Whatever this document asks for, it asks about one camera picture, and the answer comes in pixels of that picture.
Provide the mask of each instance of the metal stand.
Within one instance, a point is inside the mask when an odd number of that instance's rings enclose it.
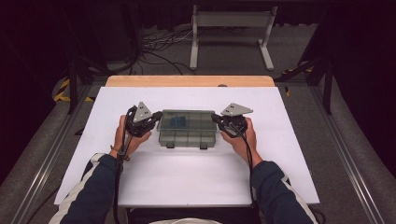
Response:
[[[198,11],[194,5],[192,10],[192,46],[190,68],[197,68],[198,61],[198,27],[199,26],[236,26],[236,27],[265,27],[263,39],[259,39],[260,50],[265,65],[269,71],[274,70],[270,54],[267,49],[268,39],[274,24],[277,7],[264,12],[208,12]]]
[[[330,115],[332,113],[330,110],[330,100],[332,95],[332,63],[330,58],[316,58],[313,61],[302,64],[301,66],[293,69],[285,76],[274,78],[274,82],[284,82],[301,74],[311,67],[312,72],[306,79],[308,86],[317,86],[320,80],[326,75],[323,92],[323,106],[325,107],[326,112]]]

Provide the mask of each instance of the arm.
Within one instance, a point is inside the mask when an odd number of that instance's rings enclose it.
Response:
[[[308,205],[276,163],[262,161],[257,164],[253,169],[252,185],[266,223],[317,223]]]
[[[49,223],[104,223],[113,203],[117,150],[122,145],[122,132],[125,117],[121,116],[116,130],[114,147],[108,154],[95,154],[79,182],[59,205],[59,211]],[[141,143],[149,139],[151,132],[141,138],[128,138],[130,141],[126,155],[137,150]]]
[[[253,124],[251,119],[246,120],[246,138],[251,149],[253,166],[251,181],[266,223],[316,223],[306,203],[291,187],[288,177],[274,162],[264,161],[257,152]],[[227,133],[221,133],[221,136],[248,163],[247,146],[242,137],[231,138]]]

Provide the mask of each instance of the white paper sheet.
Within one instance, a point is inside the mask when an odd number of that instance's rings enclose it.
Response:
[[[230,103],[253,109],[258,151],[288,174],[307,203],[319,203],[304,156],[291,127],[278,88],[123,88],[100,90],[84,134],[76,148],[55,204],[81,179],[94,153],[109,151],[120,115],[143,101],[154,113],[163,109],[214,110]],[[248,166],[217,134],[208,150],[161,147],[154,129],[150,139],[124,163],[119,205],[123,206],[236,206],[251,203]]]

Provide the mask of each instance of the dark sleeve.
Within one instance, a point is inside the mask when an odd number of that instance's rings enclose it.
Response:
[[[104,223],[114,196],[116,159],[95,154],[91,167],[64,201],[49,223]]]
[[[311,210],[291,187],[288,177],[272,161],[262,161],[253,169],[252,185],[267,224],[317,223]]]

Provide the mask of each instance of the person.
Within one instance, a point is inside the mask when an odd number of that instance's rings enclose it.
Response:
[[[106,215],[113,202],[117,150],[122,144],[122,132],[125,117],[120,117],[120,125],[116,130],[114,146],[108,154],[95,154],[84,171],[82,180],[69,192],[64,201],[59,205],[58,212],[49,223],[104,223]],[[246,139],[250,146],[252,158],[252,187],[256,190],[257,205],[264,214],[265,222],[272,223],[317,223],[315,216],[308,208],[304,200],[295,192],[290,185],[286,174],[273,161],[265,161],[257,152],[256,133],[250,118],[247,120]],[[247,146],[242,137],[231,138],[227,133],[220,133],[222,138],[229,143],[237,155],[248,164]],[[151,132],[142,137],[134,137],[127,148],[126,155],[131,156],[141,144],[149,139]],[[164,214],[171,214],[174,208],[165,209]],[[140,219],[141,223],[171,224],[171,223],[220,223],[224,216],[248,216],[252,214],[240,208],[216,209],[209,208],[201,212],[197,209],[180,209],[176,212],[177,218],[162,217],[163,220],[153,219],[155,215],[151,210],[136,212],[138,217],[146,216],[148,219]],[[257,218],[245,217],[240,223],[256,223]]]

